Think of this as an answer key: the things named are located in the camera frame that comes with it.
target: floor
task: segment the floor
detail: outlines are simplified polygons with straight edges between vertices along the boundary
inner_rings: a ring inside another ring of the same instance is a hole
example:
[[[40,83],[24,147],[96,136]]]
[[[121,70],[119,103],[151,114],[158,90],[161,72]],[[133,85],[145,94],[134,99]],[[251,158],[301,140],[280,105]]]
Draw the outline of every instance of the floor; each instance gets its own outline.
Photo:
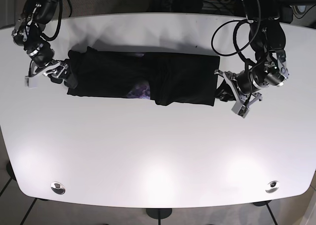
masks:
[[[105,13],[145,12],[149,0],[71,0],[73,17]],[[17,0],[16,12],[22,10],[25,0]],[[63,17],[69,14],[64,1]],[[293,23],[308,26],[316,17],[316,9],[301,20]],[[0,188],[9,176],[5,171],[8,161],[0,134]],[[312,181],[316,187],[316,177]],[[314,189],[306,193],[270,203],[279,225],[299,225],[306,211]],[[0,224],[18,225],[27,212],[33,198],[25,196],[15,181],[12,181],[0,198]],[[143,209],[88,206],[55,201],[38,200],[28,216],[25,225],[156,225]],[[163,225],[272,225],[273,221],[266,207],[252,204],[234,206],[175,209]]]

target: round metal grommet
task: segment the round metal grommet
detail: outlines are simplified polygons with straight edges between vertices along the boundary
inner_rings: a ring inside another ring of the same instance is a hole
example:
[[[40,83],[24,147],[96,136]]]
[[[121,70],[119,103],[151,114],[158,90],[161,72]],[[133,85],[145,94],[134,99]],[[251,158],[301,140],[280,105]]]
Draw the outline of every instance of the round metal grommet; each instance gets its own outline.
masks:
[[[277,182],[277,181],[274,181],[274,182],[270,182],[269,184],[267,184],[267,187],[266,187],[266,193],[273,193],[275,192],[280,186],[280,183]]]
[[[53,182],[50,187],[56,194],[64,194],[66,191],[65,187],[59,182]]]

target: white table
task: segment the white table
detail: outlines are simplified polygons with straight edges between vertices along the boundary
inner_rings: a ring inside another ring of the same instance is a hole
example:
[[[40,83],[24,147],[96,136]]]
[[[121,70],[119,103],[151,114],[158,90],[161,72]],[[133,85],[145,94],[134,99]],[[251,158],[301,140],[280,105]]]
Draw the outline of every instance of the white table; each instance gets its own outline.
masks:
[[[71,48],[213,55],[215,29],[233,17],[171,13],[121,14],[63,20],[52,42],[55,58]],[[52,35],[56,22],[48,25]],[[233,51],[234,25],[216,47]],[[316,168],[316,30],[283,25],[290,79],[261,91],[246,119],[234,102],[215,107],[141,99],[66,95],[41,77],[24,86],[30,59],[0,31],[0,125],[20,189],[28,196],[71,203],[180,208],[279,199],[304,193]],[[238,34],[240,46],[249,27]],[[254,56],[251,48],[244,54]],[[220,69],[239,73],[239,57]],[[269,182],[279,181],[271,194]],[[55,194],[50,185],[66,188]]]

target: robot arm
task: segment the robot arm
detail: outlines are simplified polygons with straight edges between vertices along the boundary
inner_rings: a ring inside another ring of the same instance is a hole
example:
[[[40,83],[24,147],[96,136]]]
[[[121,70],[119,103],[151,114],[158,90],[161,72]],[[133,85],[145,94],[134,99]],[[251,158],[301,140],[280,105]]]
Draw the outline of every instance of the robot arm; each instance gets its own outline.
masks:
[[[68,61],[53,59],[54,50],[50,48],[48,41],[54,40],[58,32],[52,38],[43,33],[58,4],[62,9],[62,0],[27,0],[12,32],[14,42],[23,46],[32,60],[26,77],[26,84],[29,87],[36,86],[36,79],[40,75],[48,76],[55,83],[65,81],[65,85],[70,88],[75,88],[78,84]]]
[[[255,51],[256,63],[246,59],[238,53],[245,63],[245,70],[239,74],[222,72],[217,70],[216,75],[224,78],[224,81],[216,90],[216,98],[221,101],[236,101],[233,112],[243,118],[249,112],[249,107],[257,100],[262,100],[260,89],[269,85],[282,86],[288,79],[286,68],[285,34],[279,23],[279,12],[276,0],[260,0],[262,10],[259,32],[250,44]],[[238,51],[236,41],[238,28],[245,23],[250,25],[249,39],[251,40],[259,25],[256,0],[243,0],[247,20],[240,21],[234,30],[234,46]]]

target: folded black shirt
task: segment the folded black shirt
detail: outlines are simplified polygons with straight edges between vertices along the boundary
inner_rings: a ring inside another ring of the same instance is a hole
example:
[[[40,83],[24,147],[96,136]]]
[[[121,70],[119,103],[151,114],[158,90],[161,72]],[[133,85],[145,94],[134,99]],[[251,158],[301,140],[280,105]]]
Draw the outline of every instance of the folded black shirt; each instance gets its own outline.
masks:
[[[69,51],[78,86],[69,95],[149,98],[167,106],[173,102],[214,105],[219,57],[179,53]]]

